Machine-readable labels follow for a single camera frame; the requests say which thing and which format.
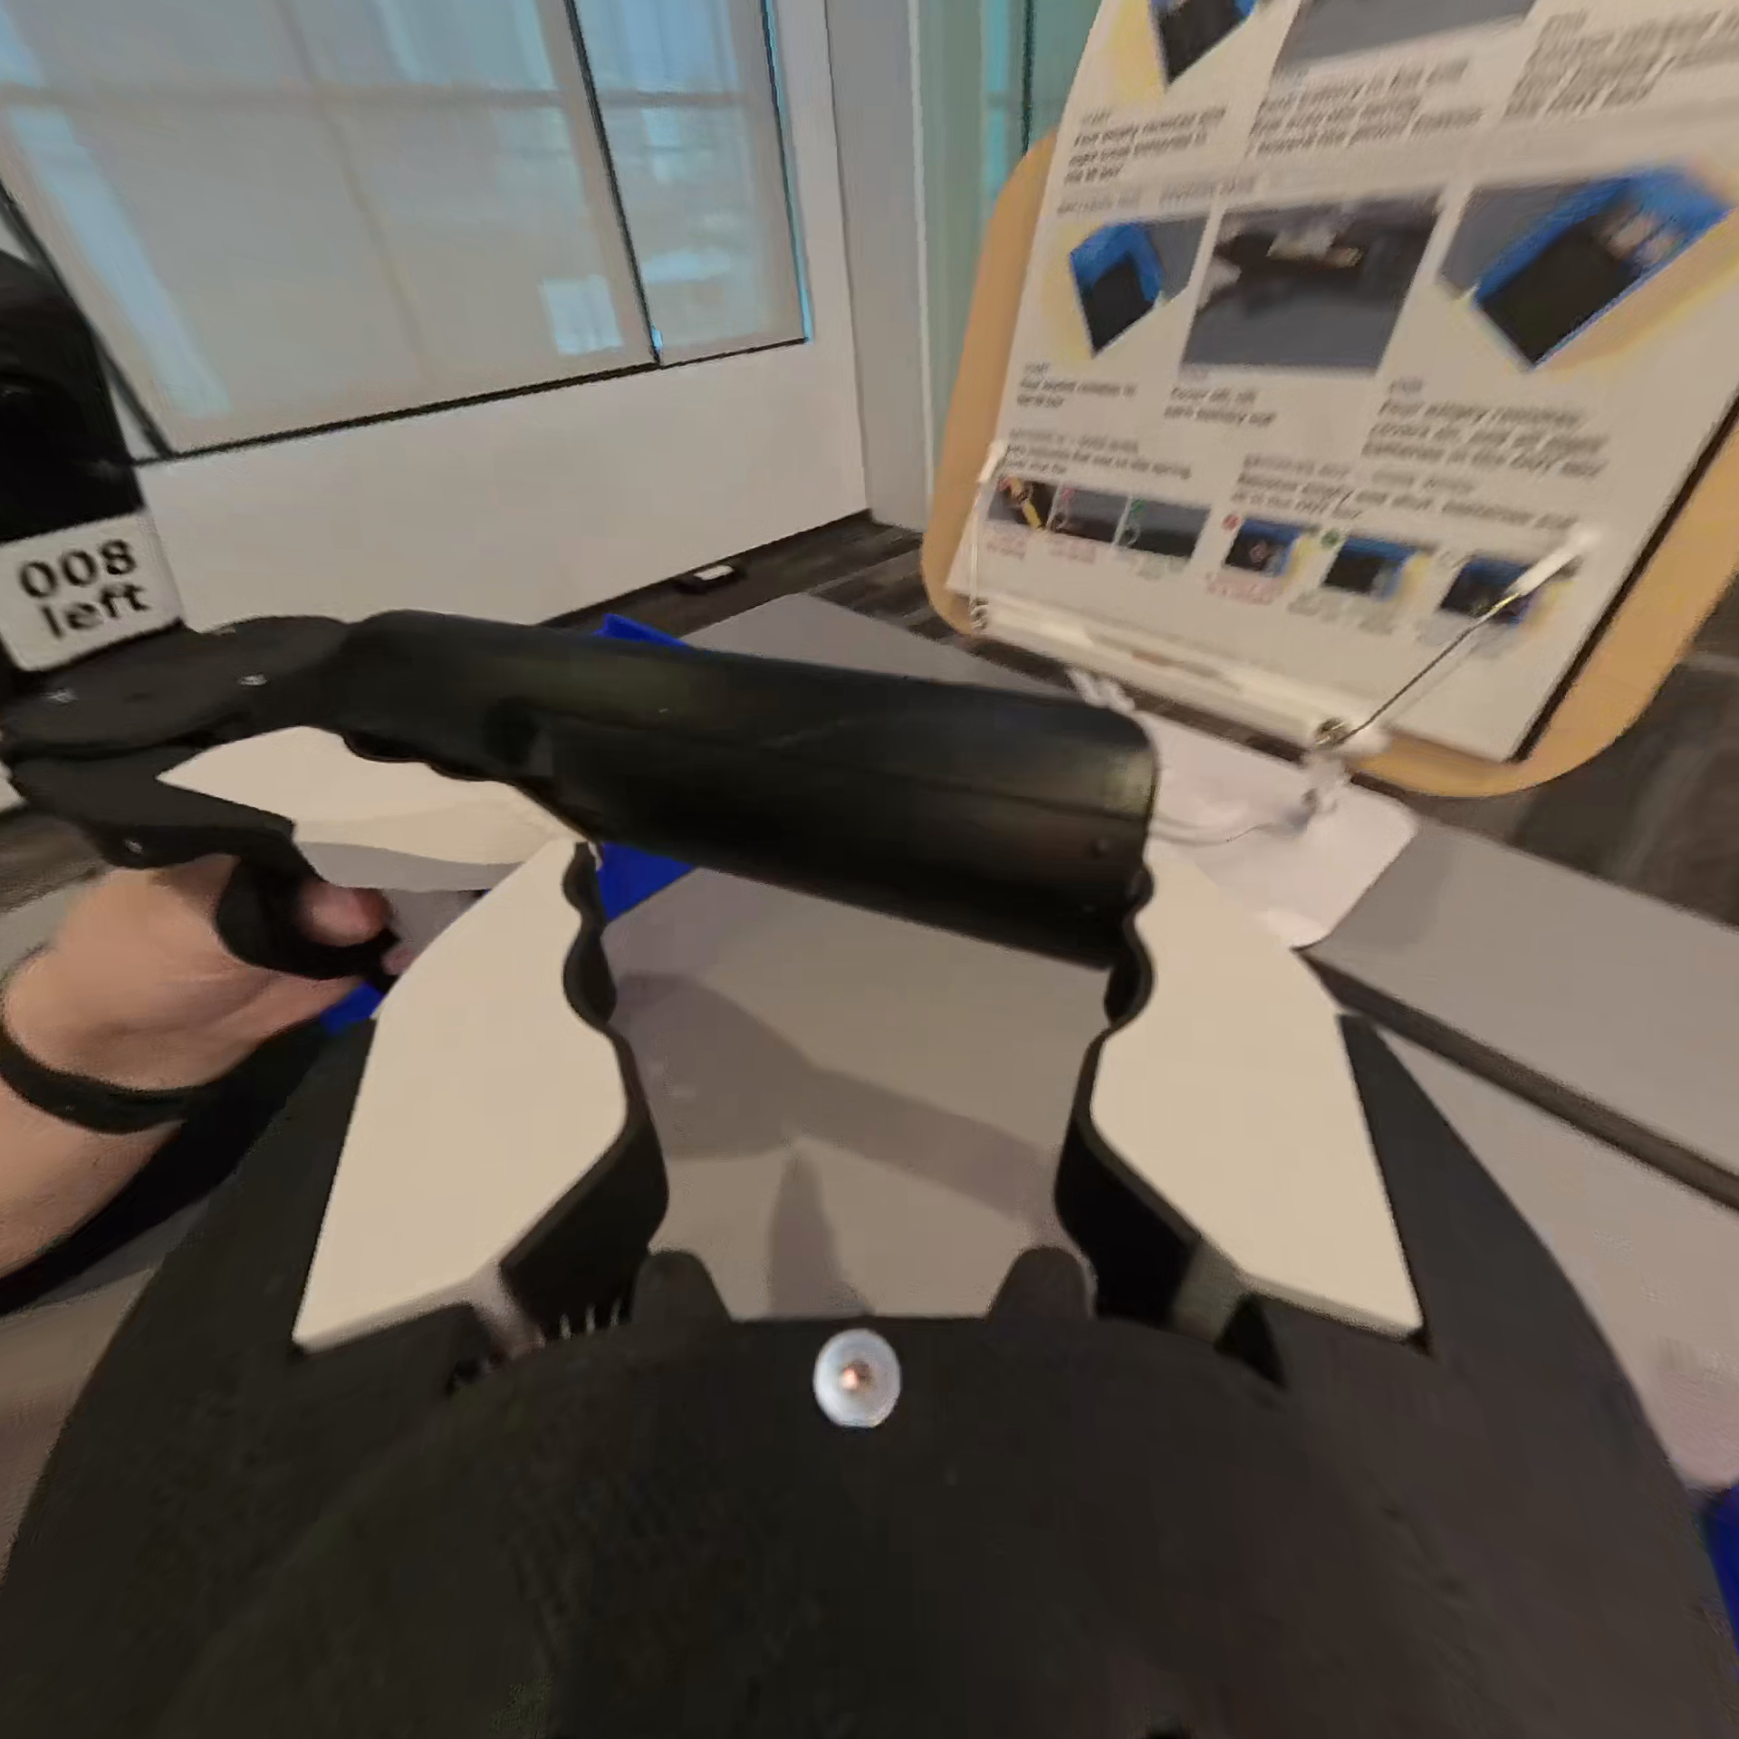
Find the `black remote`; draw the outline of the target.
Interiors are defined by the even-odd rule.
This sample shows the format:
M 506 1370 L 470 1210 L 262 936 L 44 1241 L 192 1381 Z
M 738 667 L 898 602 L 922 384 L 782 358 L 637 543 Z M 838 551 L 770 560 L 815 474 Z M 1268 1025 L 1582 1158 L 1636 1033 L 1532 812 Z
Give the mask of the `black remote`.
M 590 839 L 1072 965 L 1110 968 L 1147 889 L 1154 752 L 1047 691 L 392 612 L 295 696 Z

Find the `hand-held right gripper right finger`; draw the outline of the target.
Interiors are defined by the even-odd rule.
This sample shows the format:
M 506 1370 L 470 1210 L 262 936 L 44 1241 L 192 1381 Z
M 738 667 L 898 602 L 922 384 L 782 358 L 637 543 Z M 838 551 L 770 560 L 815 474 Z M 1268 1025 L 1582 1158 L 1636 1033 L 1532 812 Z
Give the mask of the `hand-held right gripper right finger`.
M 1053 1204 L 1092 1304 L 1217 1341 L 1276 1302 L 1424 1325 L 1342 1016 L 1291 945 L 1172 849 L 1118 930 Z

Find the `black wristband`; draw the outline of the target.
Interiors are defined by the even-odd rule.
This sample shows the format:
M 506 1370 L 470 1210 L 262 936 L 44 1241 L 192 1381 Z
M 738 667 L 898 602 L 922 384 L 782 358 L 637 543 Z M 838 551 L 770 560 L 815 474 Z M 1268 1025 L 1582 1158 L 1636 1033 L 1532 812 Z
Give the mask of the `black wristband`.
M 1 1083 L 35 1111 L 96 1136 L 134 1136 L 181 1123 L 224 1088 L 220 1078 L 175 1088 L 134 1088 L 58 1070 L 19 1043 L 9 1014 L 1 1014 Z

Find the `white stand base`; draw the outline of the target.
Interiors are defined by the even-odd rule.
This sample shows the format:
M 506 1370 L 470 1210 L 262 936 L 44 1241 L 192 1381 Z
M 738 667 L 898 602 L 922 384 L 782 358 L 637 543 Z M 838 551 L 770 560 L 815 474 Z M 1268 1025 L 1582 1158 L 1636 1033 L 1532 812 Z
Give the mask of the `white stand base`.
M 1408 805 L 1356 785 L 1342 759 L 1290 761 L 1170 722 L 1095 673 L 1071 669 L 1071 681 L 1143 727 L 1158 765 L 1148 835 L 1295 950 L 1329 938 L 1420 830 Z

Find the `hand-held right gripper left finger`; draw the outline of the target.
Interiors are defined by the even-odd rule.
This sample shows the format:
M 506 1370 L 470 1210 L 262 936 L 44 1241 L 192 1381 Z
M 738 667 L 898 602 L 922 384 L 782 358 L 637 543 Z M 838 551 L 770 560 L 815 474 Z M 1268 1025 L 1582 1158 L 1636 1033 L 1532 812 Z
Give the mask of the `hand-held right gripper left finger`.
M 364 1048 L 299 1351 L 466 1308 L 520 1354 L 622 1312 L 667 1171 L 614 1006 L 593 850 L 576 841 L 424 945 Z

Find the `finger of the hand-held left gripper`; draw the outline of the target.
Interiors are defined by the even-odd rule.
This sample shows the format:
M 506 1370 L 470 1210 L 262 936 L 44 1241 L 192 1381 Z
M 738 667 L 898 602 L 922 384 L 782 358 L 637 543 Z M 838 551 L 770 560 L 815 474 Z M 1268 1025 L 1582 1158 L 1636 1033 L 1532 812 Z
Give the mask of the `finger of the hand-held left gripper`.
M 310 727 L 205 750 L 159 783 L 285 819 L 312 872 L 514 872 L 577 841 L 515 788 L 371 759 Z

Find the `person's left hand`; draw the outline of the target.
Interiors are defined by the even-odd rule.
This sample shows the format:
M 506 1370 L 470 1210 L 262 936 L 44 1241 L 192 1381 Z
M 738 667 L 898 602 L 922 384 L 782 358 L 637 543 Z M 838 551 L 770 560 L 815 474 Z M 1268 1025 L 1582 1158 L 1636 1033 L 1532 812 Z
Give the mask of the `person's left hand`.
M 208 1084 L 325 1014 L 362 977 L 235 959 L 216 926 L 235 858 L 113 872 L 3 987 L 3 1030 L 33 1062 L 129 1090 Z

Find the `blue plastic bin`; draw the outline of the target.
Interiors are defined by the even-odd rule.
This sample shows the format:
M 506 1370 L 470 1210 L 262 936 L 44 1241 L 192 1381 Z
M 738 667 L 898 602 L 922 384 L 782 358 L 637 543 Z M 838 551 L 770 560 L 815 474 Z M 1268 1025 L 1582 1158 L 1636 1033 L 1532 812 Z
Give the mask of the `blue plastic bin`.
M 650 623 L 628 615 L 607 612 L 591 636 L 622 643 L 682 645 L 684 642 Z M 636 846 L 609 842 L 601 849 L 599 889 L 603 915 L 613 920 L 643 904 L 664 888 L 689 874 L 684 861 L 652 855 Z M 338 1004 L 319 1016 L 319 1028 L 327 1035 L 342 1033 L 377 1014 L 386 990 L 388 974 L 377 970 L 359 987 L 345 993 Z

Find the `printed instruction poster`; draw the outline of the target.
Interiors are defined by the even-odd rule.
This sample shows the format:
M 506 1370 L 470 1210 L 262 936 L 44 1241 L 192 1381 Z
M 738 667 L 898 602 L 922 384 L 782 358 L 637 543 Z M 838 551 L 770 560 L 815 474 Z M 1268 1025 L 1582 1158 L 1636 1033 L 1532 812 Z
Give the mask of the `printed instruction poster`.
M 1107 4 L 948 585 L 1513 763 L 1734 435 L 1734 4 Z

